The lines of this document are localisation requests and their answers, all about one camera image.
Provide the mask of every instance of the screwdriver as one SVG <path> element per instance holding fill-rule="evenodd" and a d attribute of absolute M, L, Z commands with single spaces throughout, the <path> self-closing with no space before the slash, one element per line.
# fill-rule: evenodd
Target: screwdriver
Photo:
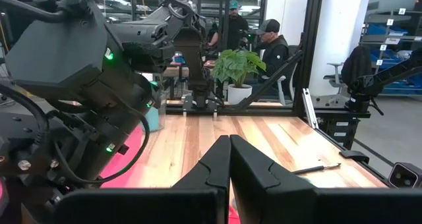
<path fill-rule="evenodd" d="M 308 168 L 308 169 L 302 169 L 302 170 L 294 171 L 293 174 L 303 175 L 303 174 L 307 174 L 307 173 L 311 173 L 311 172 L 323 171 L 325 169 L 333 169 L 333 168 L 339 167 L 340 165 L 341 165 L 341 163 L 337 163 L 337 164 L 333 164 L 333 165 L 320 165 L 320 166 L 317 166 L 317 167 L 312 167 L 312 168 Z"/>

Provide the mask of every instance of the green led light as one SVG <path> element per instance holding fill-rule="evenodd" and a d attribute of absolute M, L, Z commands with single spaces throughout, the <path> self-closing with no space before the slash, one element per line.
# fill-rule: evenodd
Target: green led light
<path fill-rule="evenodd" d="M 113 60 L 113 58 L 114 58 L 114 54 L 113 54 L 113 53 L 110 53 L 109 55 L 106 55 L 105 57 L 106 57 L 106 59 L 108 59 L 108 60 Z"/>

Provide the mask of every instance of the white pillar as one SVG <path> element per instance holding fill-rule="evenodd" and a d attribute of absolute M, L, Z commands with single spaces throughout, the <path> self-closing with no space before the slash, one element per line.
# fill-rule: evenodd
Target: white pillar
<path fill-rule="evenodd" d="M 305 22 L 307 0 L 266 0 L 264 19 L 275 19 L 280 23 L 280 33 L 289 45 L 300 42 Z"/>
<path fill-rule="evenodd" d="M 336 94 L 325 75 L 334 74 L 327 63 L 341 63 L 357 46 L 369 0 L 322 0 L 309 89 L 312 96 Z"/>

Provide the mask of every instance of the white pot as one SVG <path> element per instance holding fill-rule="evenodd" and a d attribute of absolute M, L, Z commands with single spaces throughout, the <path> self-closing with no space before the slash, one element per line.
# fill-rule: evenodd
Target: white pot
<path fill-rule="evenodd" d="M 236 88 L 234 84 L 229 85 L 228 101 L 230 105 L 237 105 L 242 99 L 249 97 L 252 94 L 252 86 L 242 85 L 243 88 Z"/>

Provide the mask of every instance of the potted plant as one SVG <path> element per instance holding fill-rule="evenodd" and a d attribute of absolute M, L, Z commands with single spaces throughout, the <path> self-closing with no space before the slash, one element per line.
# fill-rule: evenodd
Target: potted plant
<path fill-rule="evenodd" d="M 243 83 L 248 73 L 258 73 L 257 67 L 266 70 L 265 63 L 260 60 L 255 52 L 228 49 L 221 53 L 212 75 L 220 82 L 229 78 L 233 80 L 233 84 L 230 84 L 228 88 L 227 100 L 230 104 L 238 104 L 242 99 L 252 94 L 252 86 Z"/>

